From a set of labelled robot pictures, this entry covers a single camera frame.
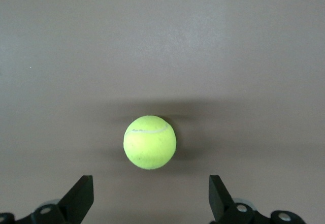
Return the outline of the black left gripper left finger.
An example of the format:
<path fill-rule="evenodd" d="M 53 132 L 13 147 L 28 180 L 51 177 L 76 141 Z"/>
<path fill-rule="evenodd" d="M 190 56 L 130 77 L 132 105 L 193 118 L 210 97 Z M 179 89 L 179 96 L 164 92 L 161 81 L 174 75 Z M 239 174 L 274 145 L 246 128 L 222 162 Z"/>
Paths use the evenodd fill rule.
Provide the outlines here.
<path fill-rule="evenodd" d="M 64 224 L 81 223 L 94 202 L 93 177 L 82 176 L 56 204 L 45 204 L 30 215 L 16 219 L 10 212 L 1 213 L 1 223 Z"/>

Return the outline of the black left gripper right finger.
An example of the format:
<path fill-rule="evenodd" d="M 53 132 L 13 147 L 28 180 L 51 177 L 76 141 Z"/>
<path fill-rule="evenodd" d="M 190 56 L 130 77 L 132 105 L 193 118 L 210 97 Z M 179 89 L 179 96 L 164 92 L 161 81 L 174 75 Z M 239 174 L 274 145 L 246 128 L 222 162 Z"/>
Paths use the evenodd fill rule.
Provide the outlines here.
<path fill-rule="evenodd" d="M 263 216 L 250 205 L 235 202 L 218 175 L 209 176 L 209 204 L 214 216 L 212 223 L 304 223 L 297 214 L 273 211 L 270 217 Z"/>

